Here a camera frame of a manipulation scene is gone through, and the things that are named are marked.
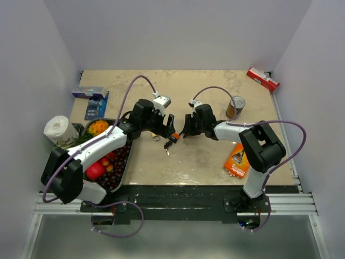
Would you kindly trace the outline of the orange black padlock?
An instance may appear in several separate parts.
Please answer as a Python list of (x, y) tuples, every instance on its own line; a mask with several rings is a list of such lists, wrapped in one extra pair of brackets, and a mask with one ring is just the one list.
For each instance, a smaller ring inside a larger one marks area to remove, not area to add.
[(176, 143), (180, 138), (180, 135), (178, 133), (173, 133), (170, 137), (169, 137), (169, 141), (172, 143)]

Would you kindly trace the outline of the brass padlock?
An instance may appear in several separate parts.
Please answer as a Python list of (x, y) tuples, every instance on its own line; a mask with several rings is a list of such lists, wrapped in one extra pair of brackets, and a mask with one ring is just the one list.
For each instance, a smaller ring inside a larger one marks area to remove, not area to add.
[(153, 138), (154, 141), (160, 141), (160, 136), (151, 132), (151, 137)]

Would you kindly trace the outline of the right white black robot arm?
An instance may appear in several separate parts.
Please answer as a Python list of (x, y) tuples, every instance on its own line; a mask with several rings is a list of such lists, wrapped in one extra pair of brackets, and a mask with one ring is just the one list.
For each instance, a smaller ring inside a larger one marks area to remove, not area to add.
[(280, 164), (286, 149), (274, 130), (264, 121), (254, 126), (231, 125), (217, 120), (209, 104), (191, 101), (192, 113), (185, 116), (182, 134), (205, 134), (212, 140), (226, 140), (242, 144), (249, 161), (249, 176), (237, 198), (230, 201), (237, 210), (252, 212), (259, 206), (269, 178), (269, 170)]

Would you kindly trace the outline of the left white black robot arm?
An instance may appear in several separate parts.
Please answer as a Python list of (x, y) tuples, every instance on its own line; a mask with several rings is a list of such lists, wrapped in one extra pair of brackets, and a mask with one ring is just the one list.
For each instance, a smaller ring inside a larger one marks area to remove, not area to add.
[(110, 209), (112, 202), (107, 191), (95, 182), (84, 179), (84, 172), (109, 152), (138, 139), (142, 132), (150, 131), (168, 138), (175, 131), (174, 116), (165, 116), (171, 100), (160, 96), (154, 100), (138, 100), (127, 118), (117, 118), (103, 133), (91, 140), (64, 150), (54, 149), (47, 161), (41, 182), (43, 194), (52, 192), (56, 199), (67, 204), (75, 199), (91, 202), (100, 212)]

